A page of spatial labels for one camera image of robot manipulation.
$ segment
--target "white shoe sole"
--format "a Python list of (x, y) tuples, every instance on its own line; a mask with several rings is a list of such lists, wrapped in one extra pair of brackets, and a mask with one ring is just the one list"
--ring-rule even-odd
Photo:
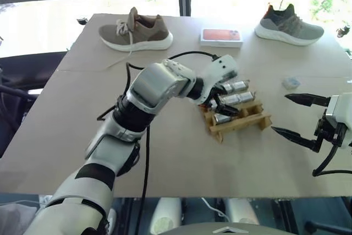
[(269, 40), (276, 40), (276, 41), (283, 41), (283, 42), (297, 45), (297, 46), (306, 46), (306, 45), (312, 44), (320, 39), (320, 38), (317, 38), (314, 40), (302, 40), (302, 39), (293, 37), (287, 33), (284, 33), (282, 31), (265, 29), (260, 24), (257, 27), (255, 27), (254, 31), (255, 31), (256, 35), (260, 38), (269, 39)]
[(121, 52), (129, 52), (129, 51), (141, 51), (141, 50), (166, 50), (172, 44), (174, 37), (169, 32), (169, 35), (161, 41), (141, 41), (134, 43), (132, 45), (119, 45), (116, 43), (111, 43), (104, 40), (101, 37), (101, 40), (109, 46), (111, 49), (121, 51)]

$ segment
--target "white shoelace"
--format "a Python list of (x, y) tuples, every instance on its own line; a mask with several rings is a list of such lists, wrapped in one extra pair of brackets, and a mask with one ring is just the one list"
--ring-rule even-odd
[(130, 37), (130, 52), (128, 53), (127, 56), (124, 56), (124, 57), (118, 59), (116, 62), (114, 62), (113, 64), (109, 65), (105, 69), (108, 69), (108, 68), (114, 66), (115, 64), (118, 64), (119, 62), (127, 59), (132, 54), (132, 44), (133, 44), (132, 32), (129, 30), (126, 22), (122, 21), (121, 19), (118, 19), (116, 21), (116, 35), (125, 35), (127, 33), (128, 33), (128, 35)]

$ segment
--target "sneaker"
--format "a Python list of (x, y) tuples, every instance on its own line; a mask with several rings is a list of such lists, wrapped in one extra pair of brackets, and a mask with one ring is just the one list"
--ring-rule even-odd
[(107, 46), (122, 52), (165, 50), (173, 41), (160, 15), (138, 15), (136, 8), (131, 9), (127, 22), (118, 20), (116, 25), (104, 25), (99, 28), (99, 35)]
[(255, 28), (258, 37), (306, 46), (320, 39), (322, 27), (303, 22), (295, 14), (292, 4), (286, 10), (274, 10), (270, 5), (259, 25)]

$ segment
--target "brown sneaker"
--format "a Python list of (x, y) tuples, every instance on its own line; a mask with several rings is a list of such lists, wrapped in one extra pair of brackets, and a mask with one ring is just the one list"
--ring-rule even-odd
[(131, 9), (127, 22), (118, 20), (116, 25), (101, 26), (99, 35), (107, 46), (122, 52), (165, 50), (173, 40), (160, 15), (138, 15), (136, 8)]

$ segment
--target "wooden pallet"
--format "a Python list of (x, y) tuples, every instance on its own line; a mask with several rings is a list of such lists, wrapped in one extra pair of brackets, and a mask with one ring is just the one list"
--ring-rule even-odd
[(238, 104), (234, 107), (240, 110), (239, 115), (232, 121), (219, 125), (215, 122), (215, 113), (213, 111), (208, 111), (207, 108), (200, 107), (210, 134), (219, 141), (219, 143), (222, 143), (224, 140), (223, 134), (226, 132), (244, 129), (254, 124), (258, 124), (259, 128), (264, 130), (272, 124), (270, 120), (271, 115), (263, 112), (262, 103), (259, 100)]

